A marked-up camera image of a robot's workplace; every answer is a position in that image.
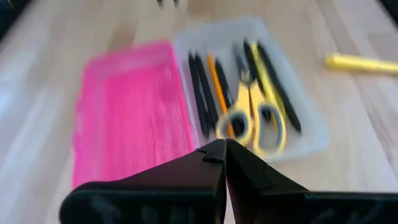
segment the light wood surface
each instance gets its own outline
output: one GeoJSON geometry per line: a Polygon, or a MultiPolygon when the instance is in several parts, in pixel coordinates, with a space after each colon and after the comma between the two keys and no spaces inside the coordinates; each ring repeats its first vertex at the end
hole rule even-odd
{"type": "Polygon", "coordinates": [[[377,1],[164,1],[36,0],[1,43],[0,223],[58,223],[89,58],[252,14],[267,19],[331,133],[326,151],[274,167],[311,190],[398,191],[397,78],[322,66],[329,52],[398,62],[397,31],[377,1]]]}

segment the orange pencil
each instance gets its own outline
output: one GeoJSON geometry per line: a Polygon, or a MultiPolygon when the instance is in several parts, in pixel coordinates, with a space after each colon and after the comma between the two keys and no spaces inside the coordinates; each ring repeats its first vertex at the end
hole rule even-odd
{"type": "MultiPolygon", "coordinates": [[[[218,75],[217,75],[216,67],[214,65],[214,60],[213,60],[212,54],[207,55],[207,62],[209,64],[210,73],[211,73],[211,76],[213,77],[214,85],[216,87],[216,92],[217,92],[218,100],[220,101],[221,110],[223,111],[223,114],[226,114],[228,112],[228,109],[225,104],[225,99],[224,99],[224,95],[223,95],[223,90],[221,89],[220,81],[218,80],[218,75]]],[[[232,125],[228,125],[228,133],[230,136],[234,136],[234,131],[233,131],[232,125]]]]}

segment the pink lid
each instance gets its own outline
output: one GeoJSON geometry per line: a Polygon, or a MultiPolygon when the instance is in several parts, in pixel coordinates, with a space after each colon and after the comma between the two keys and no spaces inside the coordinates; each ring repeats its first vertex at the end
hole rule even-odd
{"type": "Polygon", "coordinates": [[[92,60],[76,106],[72,187],[117,180],[192,152],[191,124],[167,41],[92,60]]]}

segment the yellow highlighter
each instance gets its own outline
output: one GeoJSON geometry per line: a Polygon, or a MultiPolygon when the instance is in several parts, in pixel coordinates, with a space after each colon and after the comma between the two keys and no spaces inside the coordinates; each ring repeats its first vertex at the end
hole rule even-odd
{"type": "Polygon", "coordinates": [[[326,56],[326,65],[338,70],[398,74],[398,63],[337,53],[326,56]]]}

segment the clear plastic tray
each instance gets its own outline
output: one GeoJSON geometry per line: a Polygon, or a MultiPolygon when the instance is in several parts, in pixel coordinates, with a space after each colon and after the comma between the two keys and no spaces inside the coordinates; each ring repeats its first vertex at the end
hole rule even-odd
{"type": "Polygon", "coordinates": [[[174,50],[180,66],[185,97],[189,106],[189,115],[192,122],[192,132],[197,137],[196,147],[206,144],[214,139],[214,135],[205,139],[201,133],[198,112],[193,94],[192,80],[188,66],[188,53],[198,52],[205,64],[206,74],[215,99],[218,114],[222,114],[218,99],[207,65],[206,55],[211,52],[214,58],[220,60],[225,72],[229,88],[234,99],[238,95],[238,71],[234,61],[233,42],[243,43],[260,40],[275,67],[279,80],[288,95],[292,106],[301,122],[302,134],[296,132],[287,121],[287,140],[285,151],[280,156],[268,158],[268,162],[284,161],[287,159],[302,157],[310,152],[326,147],[329,141],[329,133],[324,120],[308,99],[296,74],[286,57],[280,51],[276,43],[269,35],[261,18],[246,17],[216,24],[206,24],[194,30],[182,32],[174,39],[174,50]]]}

